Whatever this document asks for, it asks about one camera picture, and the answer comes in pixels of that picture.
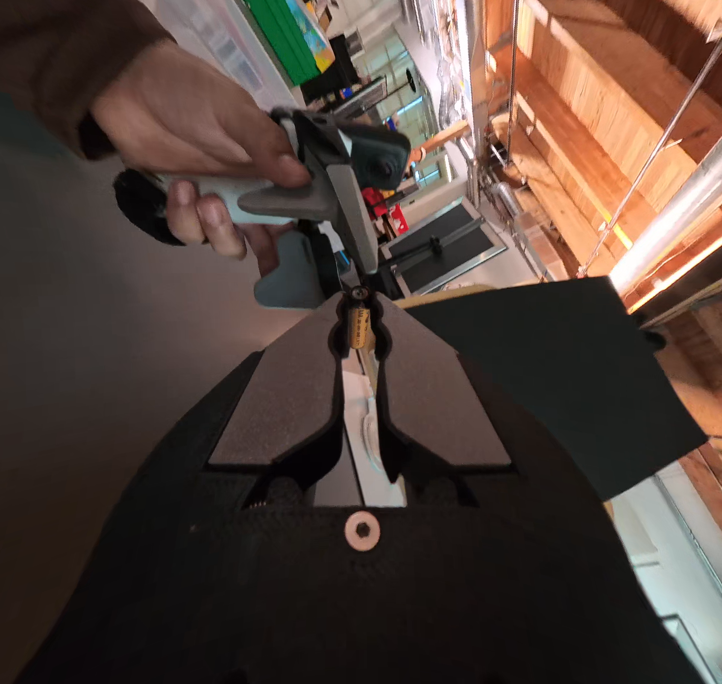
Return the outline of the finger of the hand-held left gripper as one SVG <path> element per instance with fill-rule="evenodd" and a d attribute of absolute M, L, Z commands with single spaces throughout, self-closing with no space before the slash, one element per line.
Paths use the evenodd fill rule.
<path fill-rule="evenodd" d="M 313 310 L 341 291 L 331 241 L 319 230 L 289 230 L 277 242 L 279 264 L 254 286 L 268 309 Z"/>
<path fill-rule="evenodd" d="M 348 165 L 326 168 L 338 200 L 332 226 L 356 270 L 373 275 L 378 269 L 378 243 L 353 169 Z"/>

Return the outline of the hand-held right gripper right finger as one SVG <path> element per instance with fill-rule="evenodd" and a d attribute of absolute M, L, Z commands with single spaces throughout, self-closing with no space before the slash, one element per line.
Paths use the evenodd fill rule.
<path fill-rule="evenodd" d="M 372 319 L 379 449 L 389 481 L 510 471 L 510 455 L 457 352 L 382 294 Z"/>

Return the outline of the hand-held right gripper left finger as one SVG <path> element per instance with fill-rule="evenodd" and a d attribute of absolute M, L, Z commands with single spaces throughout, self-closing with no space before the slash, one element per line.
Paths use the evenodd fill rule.
<path fill-rule="evenodd" d="M 211 468 L 311 487 L 341 456 L 345 295 L 334 294 L 261 354 L 210 455 Z"/>

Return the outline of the brown cylindrical battery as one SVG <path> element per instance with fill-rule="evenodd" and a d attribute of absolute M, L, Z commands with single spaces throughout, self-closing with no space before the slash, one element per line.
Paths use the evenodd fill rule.
<path fill-rule="evenodd" d="M 349 347 L 358 351 L 366 346 L 371 325 L 372 294 L 370 289 L 358 284 L 347 295 L 347 321 Z"/>

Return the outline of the person's left forearm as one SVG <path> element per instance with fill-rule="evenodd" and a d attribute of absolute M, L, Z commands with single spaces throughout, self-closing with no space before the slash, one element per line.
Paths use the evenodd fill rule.
<path fill-rule="evenodd" d="M 95 99 L 145 49 L 172 40 L 138 0 L 1 0 L 2 93 L 78 156 L 115 151 Z"/>

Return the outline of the person's left hand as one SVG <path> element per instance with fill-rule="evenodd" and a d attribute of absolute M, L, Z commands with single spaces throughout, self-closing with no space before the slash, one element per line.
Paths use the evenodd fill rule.
<path fill-rule="evenodd" d="M 276 243 L 292 224 L 237 226 L 217 194 L 202 195 L 181 176 L 309 184 L 285 132 L 241 86 L 165 40 L 143 51 L 89 110 L 128 166 L 172 177 L 166 220 L 174 238 L 238 260 L 251 249 L 260 276 L 278 267 Z"/>

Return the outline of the white stand base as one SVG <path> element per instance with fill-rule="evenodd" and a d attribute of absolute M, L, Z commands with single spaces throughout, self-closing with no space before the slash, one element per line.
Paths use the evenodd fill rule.
<path fill-rule="evenodd" d="M 341 364 L 344 389 L 344 425 L 360 499 L 374 508 L 407 505 L 403 480 L 389 481 L 381 461 L 373 364 L 364 351 L 352 349 Z"/>

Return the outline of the black board with wooden edge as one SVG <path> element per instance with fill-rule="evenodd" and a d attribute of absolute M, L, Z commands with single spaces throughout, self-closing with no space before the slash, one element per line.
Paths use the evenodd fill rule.
<path fill-rule="evenodd" d="M 403 312 L 544 424 L 603 501 L 708 440 L 606 277 L 465 294 Z"/>

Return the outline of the green plastic bin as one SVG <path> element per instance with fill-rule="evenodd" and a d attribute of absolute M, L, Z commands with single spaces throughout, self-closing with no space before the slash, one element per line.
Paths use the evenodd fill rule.
<path fill-rule="evenodd" d="M 302 0 L 243 0 L 295 86 L 325 73 L 335 55 L 315 14 Z"/>

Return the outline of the clear plastic bin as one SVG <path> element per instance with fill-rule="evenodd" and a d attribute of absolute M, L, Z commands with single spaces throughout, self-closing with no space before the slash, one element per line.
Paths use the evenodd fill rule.
<path fill-rule="evenodd" d="M 234 79 L 259 107 L 302 108 L 300 88 L 283 70 L 242 0 L 140 0 L 176 43 Z"/>

